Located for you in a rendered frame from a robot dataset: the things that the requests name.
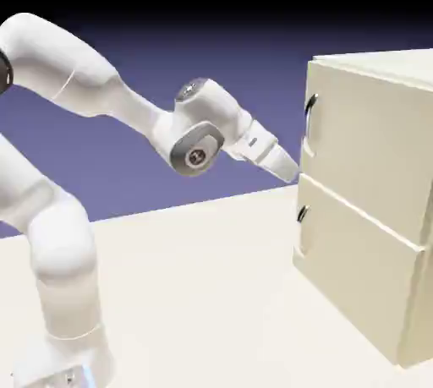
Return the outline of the cream cabinet door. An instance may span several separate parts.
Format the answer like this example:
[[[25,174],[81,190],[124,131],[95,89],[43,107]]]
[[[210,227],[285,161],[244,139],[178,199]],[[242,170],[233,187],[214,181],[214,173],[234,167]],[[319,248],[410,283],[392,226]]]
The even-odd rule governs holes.
[[[303,172],[397,234],[433,244],[433,87],[310,63]]]
[[[309,248],[295,266],[390,362],[433,359],[433,248],[419,246],[305,174]]]

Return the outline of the cream painted cabinet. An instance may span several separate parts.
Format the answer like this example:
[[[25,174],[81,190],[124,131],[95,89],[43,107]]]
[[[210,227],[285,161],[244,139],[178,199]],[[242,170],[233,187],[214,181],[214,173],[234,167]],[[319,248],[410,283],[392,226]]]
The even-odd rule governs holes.
[[[433,48],[308,64],[295,266],[392,363],[433,359]]]

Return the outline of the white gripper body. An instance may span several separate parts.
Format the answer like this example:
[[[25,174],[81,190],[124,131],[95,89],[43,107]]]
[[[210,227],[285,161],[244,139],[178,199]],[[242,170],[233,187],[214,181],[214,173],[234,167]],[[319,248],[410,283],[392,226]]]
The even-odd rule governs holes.
[[[299,175],[299,165],[279,144],[274,144],[256,166],[285,183],[291,183]]]

